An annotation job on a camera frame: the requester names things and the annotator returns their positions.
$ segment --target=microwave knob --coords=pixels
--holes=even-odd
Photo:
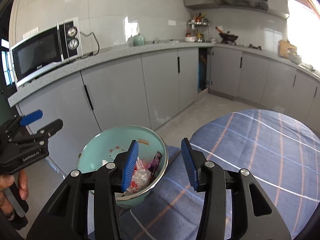
[[[71,50],[78,48],[78,46],[79,46],[79,40],[77,38],[72,39],[68,44],[68,47]]]
[[[76,27],[72,27],[68,30],[68,36],[69,37],[74,37],[78,33],[78,29]]]

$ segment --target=tiled wall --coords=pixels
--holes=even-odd
[[[126,17],[129,24],[139,24],[146,40],[182,39],[190,17],[183,0],[16,0],[14,7],[12,14],[16,13],[16,17],[11,15],[15,21],[10,23],[10,32],[15,35],[11,35],[11,46],[37,26],[43,30],[76,16],[81,31],[94,31],[101,48],[126,43]],[[168,20],[175,20],[177,26],[169,26]],[[84,52],[92,51],[92,44],[97,49],[93,39],[81,39]]]
[[[215,26],[222,26],[223,31],[238,35],[237,43],[262,46],[263,50],[278,52],[278,41],[287,40],[287,21],[277,16],[257,11],[233,8],[207,9],[211,22],[210,35],[221,38]]]

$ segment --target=microwave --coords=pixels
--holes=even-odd
[[[73,18],[37,32],[10,48],[16,87],[83,56],[79,20]]]

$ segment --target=frying pan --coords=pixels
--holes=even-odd
[[[239,37],[237,35],[229,34],[230,33],[229,31],[227,33],[224,33],[218,27],[216,27],[216,30],[219,32],[219,35],[222,38],[222,42],[221,43],[226,43],[227,41],[234,42]]]

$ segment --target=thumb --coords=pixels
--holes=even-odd
[[[0,175],[0,191],[9,188],[14,183],[13,175]]]

